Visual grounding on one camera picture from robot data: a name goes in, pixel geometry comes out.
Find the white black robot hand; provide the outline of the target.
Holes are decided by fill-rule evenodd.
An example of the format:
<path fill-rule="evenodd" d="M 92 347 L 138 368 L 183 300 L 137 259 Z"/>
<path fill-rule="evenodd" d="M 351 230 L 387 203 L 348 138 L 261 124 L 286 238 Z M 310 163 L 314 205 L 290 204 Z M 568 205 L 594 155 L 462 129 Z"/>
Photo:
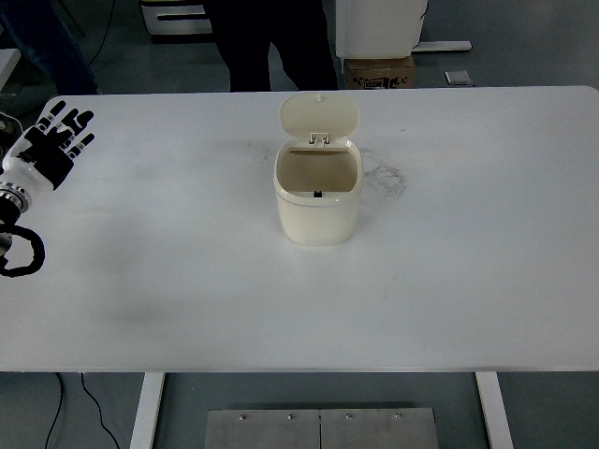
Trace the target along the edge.
<path fill-rule="evenodd" d="M 43 132 L 51 128 L 65 106 L 65 101 L 58 101 L 10 148 L 2 162 L 2 181 L 20 185 L 25 190 L 56 190 L 62 184 L 74 166 L 71 158 L 77 158 L 95 139 L 95 135 L 90 133 L 68 149 L 73 137 L 78 136 L 94 118 L 90 110 L 72 109 L 61 120 L 68 129 Z"/>

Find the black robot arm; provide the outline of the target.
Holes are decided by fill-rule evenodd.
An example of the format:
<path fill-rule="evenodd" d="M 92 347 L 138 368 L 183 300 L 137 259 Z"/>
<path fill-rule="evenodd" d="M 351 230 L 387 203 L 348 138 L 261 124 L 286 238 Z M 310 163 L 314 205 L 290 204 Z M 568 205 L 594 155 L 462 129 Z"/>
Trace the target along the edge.
<path fill-rule="evenodd" d="M 36 200 L 62 184 L 95 138 L 86 131 L 93 118 L 90 110 L 66 111 L 66 102 L 60 100 L 23 131 L 2 159 L 2 226 L 16 224 Z"/>

